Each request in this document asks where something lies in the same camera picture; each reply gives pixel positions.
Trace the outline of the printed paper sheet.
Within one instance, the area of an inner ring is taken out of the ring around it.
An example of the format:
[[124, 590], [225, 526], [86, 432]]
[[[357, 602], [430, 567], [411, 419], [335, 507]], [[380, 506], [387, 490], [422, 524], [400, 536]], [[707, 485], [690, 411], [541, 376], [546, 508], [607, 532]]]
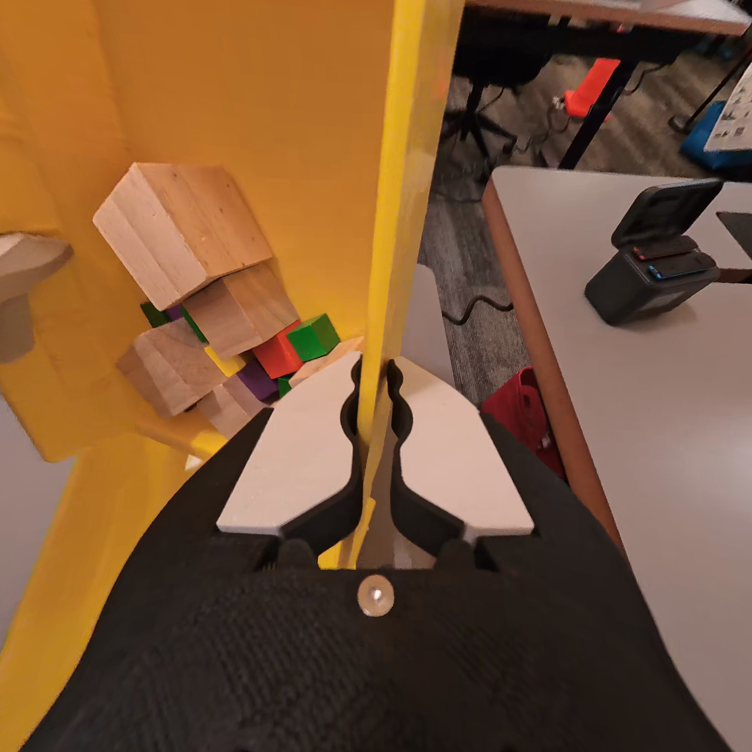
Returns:
[[738, 80], [711, 130], [704, 151], [751, 150], [751, 64]]

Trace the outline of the black office chair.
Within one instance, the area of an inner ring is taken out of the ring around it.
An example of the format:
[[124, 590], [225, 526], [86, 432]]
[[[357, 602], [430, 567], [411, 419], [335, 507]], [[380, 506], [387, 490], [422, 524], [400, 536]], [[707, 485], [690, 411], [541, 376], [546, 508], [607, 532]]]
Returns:
[[465, 108], [445, 115], [448, 129], [444, 137], [458, 135], [461, 141], [465, 141], [472, 136], [481, 155], [490, 163], [491, 156], [483, 135], [487, 131], [504, 138], [503, 154], [511, 154], [517, 136], [481, 113], [484, 90], [489, 86], [502, 90], [518, 89], [534, 80], [552, 56], [548, 51], [459, 42], [452, 72], [457, 77], [467, 79], [472, 87]]

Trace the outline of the black flat device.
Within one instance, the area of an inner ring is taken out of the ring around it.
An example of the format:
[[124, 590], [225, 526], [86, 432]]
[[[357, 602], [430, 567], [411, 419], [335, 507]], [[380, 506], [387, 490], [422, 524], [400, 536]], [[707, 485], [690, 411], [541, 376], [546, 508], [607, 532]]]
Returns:
[[751, 213], [719, 211], [716, 215], [741, 249], [751, 258]]

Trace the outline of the orange chair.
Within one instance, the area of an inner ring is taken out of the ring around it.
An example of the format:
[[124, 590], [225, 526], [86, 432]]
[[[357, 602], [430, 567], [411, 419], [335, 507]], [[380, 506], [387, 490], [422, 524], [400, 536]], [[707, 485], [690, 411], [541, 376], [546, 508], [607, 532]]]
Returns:
[[590, 108], [602, 94], [608, 80], [619, 66], [619, 60], [598, 58], [588, 70], [576, 89], [568, 89], [563, 95], [563, 104], [570, 118], [587, 117]]

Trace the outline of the yellow plastic box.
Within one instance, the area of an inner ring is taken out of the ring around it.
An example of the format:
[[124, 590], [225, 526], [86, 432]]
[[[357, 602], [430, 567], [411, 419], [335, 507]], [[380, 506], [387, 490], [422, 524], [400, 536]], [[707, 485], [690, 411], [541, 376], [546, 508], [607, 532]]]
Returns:
[[463, 2], [2, 2], [2, 231], [67, 240], [2, 394], [75, 458], [2, 651], [2, 750], [82, 656], [137, 538], [219, 436], [158, 418], [115, 363], [144, 298], [92, 219], [133, 163], [220, 165], [302, 319], [366, 334], [366, 495], [400, 352]]

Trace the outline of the red bag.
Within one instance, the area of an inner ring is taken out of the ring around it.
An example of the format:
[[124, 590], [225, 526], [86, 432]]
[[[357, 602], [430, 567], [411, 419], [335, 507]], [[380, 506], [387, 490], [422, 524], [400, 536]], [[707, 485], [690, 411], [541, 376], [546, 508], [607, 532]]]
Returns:
[[527, 366], [483, 401], [480, 412], [492, 416], [541, 462], [567, 482], [556, 439], [534, 369]]

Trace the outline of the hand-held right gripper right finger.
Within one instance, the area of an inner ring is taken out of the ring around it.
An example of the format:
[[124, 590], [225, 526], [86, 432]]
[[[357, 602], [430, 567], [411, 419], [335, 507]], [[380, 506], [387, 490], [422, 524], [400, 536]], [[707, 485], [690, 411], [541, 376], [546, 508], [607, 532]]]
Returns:
[[399, 533], [433, 557], [451, 540], [530, 535], [531, 514], [473, 404], [403, 356], [389, 362], [387, 386]]

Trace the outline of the blue bin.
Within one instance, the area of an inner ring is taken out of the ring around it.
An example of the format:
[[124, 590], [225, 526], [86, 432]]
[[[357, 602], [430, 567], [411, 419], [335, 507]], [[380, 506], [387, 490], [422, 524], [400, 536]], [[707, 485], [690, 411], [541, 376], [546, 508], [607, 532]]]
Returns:
[[728, 172], [737, 168], [748, 168], [751, 165], [750, 150], [728, 152], [705, 150], [712, 129], [725, 105], [726, 102], [723, 100], [711, 104], [694, 125], [679, 150], [680, 154], [692, 163], [711, 172]]

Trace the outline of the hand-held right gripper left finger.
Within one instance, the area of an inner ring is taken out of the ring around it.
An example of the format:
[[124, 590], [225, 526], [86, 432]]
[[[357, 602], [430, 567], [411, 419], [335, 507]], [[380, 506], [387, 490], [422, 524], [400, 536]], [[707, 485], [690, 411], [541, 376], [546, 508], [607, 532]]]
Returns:
[[220, 531], [300, 539], [316, 555], [354, 531], [361, 360], [346, 353], [277, 403], [217, 519]]

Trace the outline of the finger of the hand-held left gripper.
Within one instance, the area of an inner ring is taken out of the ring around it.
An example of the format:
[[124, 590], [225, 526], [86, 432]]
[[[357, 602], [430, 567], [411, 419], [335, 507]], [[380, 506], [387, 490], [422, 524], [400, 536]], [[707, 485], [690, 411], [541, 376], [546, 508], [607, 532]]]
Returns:
[[73, 256], [69, 243], [13, 232], [1, 236], [1, 361], [12, 362], [34, 346], [31, 290]]

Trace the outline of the wooden desk with black legs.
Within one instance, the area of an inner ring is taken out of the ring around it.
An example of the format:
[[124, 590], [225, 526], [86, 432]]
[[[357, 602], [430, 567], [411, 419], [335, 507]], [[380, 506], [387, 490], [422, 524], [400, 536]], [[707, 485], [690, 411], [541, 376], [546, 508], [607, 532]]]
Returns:
[[638, 64], [671, 64], [703, 36], [740, 38], [750, 16], [732, 2], [692, 1], [644, 9], [638, 2], [466, 2], [458, 43], [608, 58], [619, 65], [559, 164], [572, 170], [622, 94]]

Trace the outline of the black charging case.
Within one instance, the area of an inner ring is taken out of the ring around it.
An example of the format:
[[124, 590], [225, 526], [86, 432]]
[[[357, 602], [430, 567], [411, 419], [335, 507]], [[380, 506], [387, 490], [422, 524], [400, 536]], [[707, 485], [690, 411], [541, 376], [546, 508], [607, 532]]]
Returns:
[[637, 196], [611, 236], [616, 254], [584, 291], [606, 324], [661, 315], [719, 281], [718, 264], [687, 233], [723, 185], [706, 178], [653, 186]]

